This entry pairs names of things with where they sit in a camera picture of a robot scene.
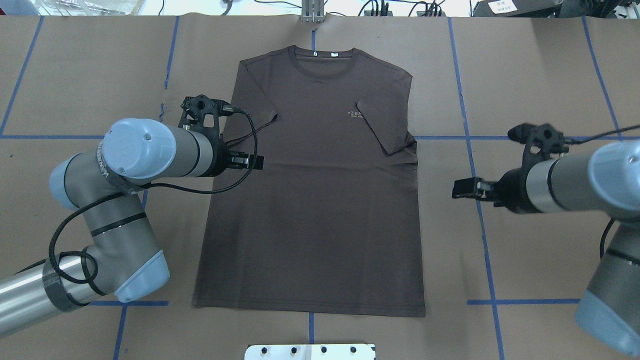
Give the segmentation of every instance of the blue tape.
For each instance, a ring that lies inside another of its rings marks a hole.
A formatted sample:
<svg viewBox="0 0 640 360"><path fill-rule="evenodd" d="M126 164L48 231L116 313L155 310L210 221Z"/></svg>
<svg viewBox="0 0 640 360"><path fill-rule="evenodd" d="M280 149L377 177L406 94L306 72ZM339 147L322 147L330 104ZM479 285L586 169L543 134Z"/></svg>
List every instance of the blue tape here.
<svg viewBox="0 0 640 360"><path fill-rule="evenodd" d="M500 299L500 300L467 300L467 305L549 305L578 304L580 299Z"/></svg>
<svg viewBox="0 0 640 360"><path fill-rule="evenodd" d="M316 343L316 326L314 324L314 314L309 313L309 343Z"/></svg>
<svg viewBox="0 0 640 360"><path fill-rule="evenodd" d="M160 104L160 115L158 115L158 121L164 121L164 103Z"/></svg>
<svg viewBox="0 0 640 360"><path fill-rule="evenodd" d="M127 319L127 305L122 306L122 312L120 313L120 325L118 325L118 336L116 337L116 347L113 351L113 360L118 360L120 357L120 345L122 344L122 335L124 334L124 323Z"/></svg>
<svg viewBox="0 0 640 360"><path fill-rule="evenodd" d="M142 208L146 208L147 207L147 196L149 195L149 190L145 190L142 193Z"/></svg>
<svg viewBox="0 0 640 360"><path fill-rule="evenodd" d="M591 59L593 60L593 67L596 69L596 75L598 75L600 87L602 88L604 99L607 102L607 107L609 108L609 113L611 114L611 120L613 121L613 126L616 127L616 130L620 130L620 127L618 126L618 119L616 119L616 114L615 112L613 112L613 106L611 106L611 100L609 100L609 93L607 92L607 87L604 85L604 80L602 79L602 74L600 73L598 60L596 60L596 53L593 51L593 45L591 44L591 36L589 35L589 27L587 26L587 18L585 16L582 16L582 26L584 27L584 36L587 38L587 45L589 46Z"/></svg>
<svg viewBox="0 0 640 360"><path fill-rule="evenodd" d="M171 64L173 62L173 50L175 49L175 38L178 36L178 24L180 23L180 16L175 17L175 24L173 25L173 38L171 39L171 49L169 50L169 60L166 63L166 77L164 78L164 89L169 87L169 75L171 75Z"/></svg>
<svg viewBox="0 0 640 360"><path fill-rule="evenodd" d="M89 306L124 306L125 303L119 301L92 301ZM169 306L165 300L139 300L126 303L127 306Z"/></svg>
<svg viewBox="0 0 640 360"><path fill-rule="evenodd" d="M449 37L451 38L451 52L453 55L453 65L456 71L456 82L458 84L458 95L460 98L460 111L462 114L463 125L465 128L465 139L467 141L467 154L469 156L469 165L471 167L471 176L476 176L476 164L474 163L473 157L473 149L471 148L471 134L469 133L469 124L467 121L467 108L465 106L465 99L462 96L462 81L460 79L460 67L458 65L458 54L456 52L456 39L453 34L453 23L451 18L447 18L447 22L449 23ZM480 206L480 202L476 201L476 207L478 216L480 218L480 226L482 230L482 241L484 245L484 265L486 267L486 276L489 282L489 293L491 295L491 299L495 300L495 290L493 289L493 275L491 270L491 261L489 258L489 246L486 241L486 232L484 230L484 217L482 214L482 207ZM500 319L498 317L498 307L495 304L492 304L493 310L493 325L495 327L495 337L498 344L498 355L500 360L504 360L504 347L502 346L502 331L500 329Z"/></svg>
<svg viewBox="0 0 640 360"><path fill-rule="evenodd" d="M2 139L18 140L101 140L103 135L1 135Z"/></svg>
<svg viewBox="0 0 640 360"><path fill-rule="evenodd" d="M43 21L44 21L44 16L41 16L40 20L38 21L38 26L36 27L36 32L33 34L33 39L31 39L31 45L29 45L29 51L27 51L27 56L24 58L24 63L22 63L22 69L20 69L18 80L15 81L15 86L13 87L11 98L9 99L9 105L6 107L6 111L4 112L2 124L0 124L0 135L4 133L4 127L6 126L7 121L9 121L9 115L11 114L11 107L13 106L15 97L18 94L18 89L20 88L20 83L22 82L24 71L27 69L27 64L29 63L29 59L31 59L31 53L33 53L33 48L36 45L36 40L38 40L38 34L40 34L40 29L42 28Z"/></svg>

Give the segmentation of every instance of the wire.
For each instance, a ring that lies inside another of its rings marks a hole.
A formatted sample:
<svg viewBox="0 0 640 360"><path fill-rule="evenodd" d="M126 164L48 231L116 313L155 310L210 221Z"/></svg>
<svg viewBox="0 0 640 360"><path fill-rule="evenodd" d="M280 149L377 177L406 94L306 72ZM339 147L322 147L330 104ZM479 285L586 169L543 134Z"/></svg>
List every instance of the wire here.
<svg viewBox="0 0 640 360"><path fill-rule="evenodd" d="M253 0L253 1L255 1L256 3L260 3L260 4L289 4L289 5L293 6L293 7L302 9L302 6L296 5L296 4L292 4L292 3L288 2L288 1L262 1L262 0Z"/></svg>
<svg viewBox="0 0 640 360"><path fill-rule="evenodd" d="M117 199L121 196L124 196L123 193L113 193L111 195L105 196L103 198L100 198L94 202L92 202L89 205L83 206L82 208L79 208L78 210L74 211L73 214L67 216L66 219L64 219L64 221L62 221L62 223L58 226L58 228L56 229L55 233L53 233L53 236L51 236L51 241L49 242L49 262L51 263L51 266L53 267L53 270L56 272L56 274L58 274L60 277L62 277L63 279L66 279L74 284L88 284L89 282L92 282L95 277L98 275L98 264L95 260L95 258L89 254L87 254L86 252L82 252L82 251L69 251L69 252L61 252L60 253L60 259L62 259L64 256L78 256L80 258L86 258L89 259L92 263L93 263L93 274L91 274L91 276L89 276L86 279L76 279L75 277L70 276L69 274L67 274L66 272L64 272L61 268L60 268L60 264L58 263L58 260L56 259L56 242L58 241L58 238L60 237L60 233L62 233L62 230L64 230L65 226L67 226L67 224L69 222L71 222L71 220L73 220L75 217L77 217L78 215L84 213L85 211L94 208L95 206L98 206L100 204L102 204L103 202L107 202L113 199Z"/></svg>
<svg viewBox="0 0 640 360"><path fill-rule="evenodd" d="M580 145L580 144L583 144L583 143L586 143L586 142L590 142L592 140L603 138L603 137L605 137L607 135L622 134L625 131L630 131L630 130L635 130L635 129L640 129L640 125L628 126L628 127L623 127L622 129L608 131L606 133L602 133L602 134L598 134L598 135L592 136L592 137L587 138L585 140L569 139L568 144L570 144L570 145Z"/></svg>
<svg viewBox="0 0 640 360"><path fill-rule="evenodd" d="M415 3L420 3L420 1L410 1L410 0L387 0L387 2L393 1L395 3L408 3L408 4L415 4Z"/></svg>
<svg viewBox="0 0 640 360"><path fill-rule="evenodd" d="M411 7L411 10L409 11L409 15L407 15L407 16L411 16L411 14L413 13L413 9L415 9L415 7L420 5L420 4L424 4L424 12L426 13L428 11L429 4L427 4L427 2L425 2L425 1L418 1L418 2L413 4L413 6Z"/></svg>
<svg viewBox="0 0 640 360"><path fill-rule="evenodd" d="M600 259L602 259L602 257L604 256L604 243L605 241L607 241L607 235L609 234L609 231L611 230L611 227L615 222L616 220L611 218L611 220L607 224L607 227L604 228L604 232L602 233L602 237L600 238Z"/></svg>
<svg viewBox="0 0 640 360"><path fill-rule="evenodd" d="M364 11L364 8L367 7L367 5L369 3L371 3L371 16L373 16L373 2L375 2L376 4L378 4L378 0L368 0L366 3L364 3L364 5L362 5L362 7L360 8L360 11L358 12L357 16L360 16L362 14L362 12Z"/></svg>
<svg viewBox="0 0 640 360"><path fill-rule="evenodd" d="M229 2L227 3L227 9L225 10L225 12L220 14L220 16L225 16L226 14L228 14L229 11L231 11L231 6L233 5L234 5L234 0L229 0Z"/></svg>
<svg viewBox="0 0 640 360"><path fill-rule="evenodd" d="M247 120L249 120L249 126L251 126L251 134L253 136L253 162L249 161L249 169L247 169L247 171L244 173L244 175L240 178L240 180L234 182L233 184L219 189L219 190L197 190L197 189L190 189L190 188L185 188L182 186L178 186L178 185L174 185L174 184L167 184L167 183L155 183L155 184L147 184L147 185L143 185L141 186L144 189L150 189L150 188L158 188L158 187L162 187L162 188L171 188L171 189L176 189L176 190L181 190L183 192L190 192L190 193L201 193L201 194L214 194L214 193L222 193L222 192L226 192L229 191L233 188L235 188L236 186L240 185L247 176L249 176L249 174L251 174L251 171L253 170L254 166L255 166L255 162L258 159L258 137L256 134L256 130L255 130L255 126L253 125L253 119L251 118L251 115L249 115L248 112L246 112L246 110L241 109L241 108L236 108L237 113L243 114L244 116L246 116Z"/></svg>
<svg viewBox="0 0 640 360"><path fill-rule="evenodd" d="M38 265L42 265L42 264L44 264L46 261L47 261L46 259L42 259L42 260L38 261L37 263L33 263L33 264L31 264L31 265L27 266L26 268L24 268L24 269L22 269L22 270L18 271L18 272L17 272L17 273L15 273L15 274L19 274L19 273L21 273L21 272L23 272L23 271L27 271L27 270L29 270L30 268L34 268L34 267L36 267L36 266L38 266Z"/></svg>

